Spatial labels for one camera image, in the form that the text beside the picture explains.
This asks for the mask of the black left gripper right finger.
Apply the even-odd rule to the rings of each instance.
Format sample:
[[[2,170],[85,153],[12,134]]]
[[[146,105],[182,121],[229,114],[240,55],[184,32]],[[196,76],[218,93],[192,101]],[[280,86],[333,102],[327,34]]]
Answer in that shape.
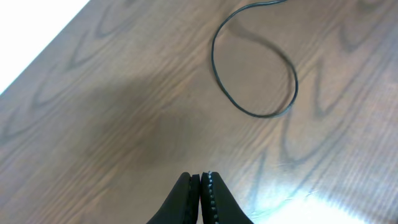
[[[218,172],[202,173],[200,202],[204,224],[253,224]]]

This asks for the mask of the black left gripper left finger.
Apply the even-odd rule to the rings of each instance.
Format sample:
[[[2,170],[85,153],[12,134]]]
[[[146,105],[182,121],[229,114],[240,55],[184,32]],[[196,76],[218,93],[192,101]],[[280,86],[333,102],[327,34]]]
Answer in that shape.
[[[199,201],[200,175],[183,172],[147,224],[196,224]]]

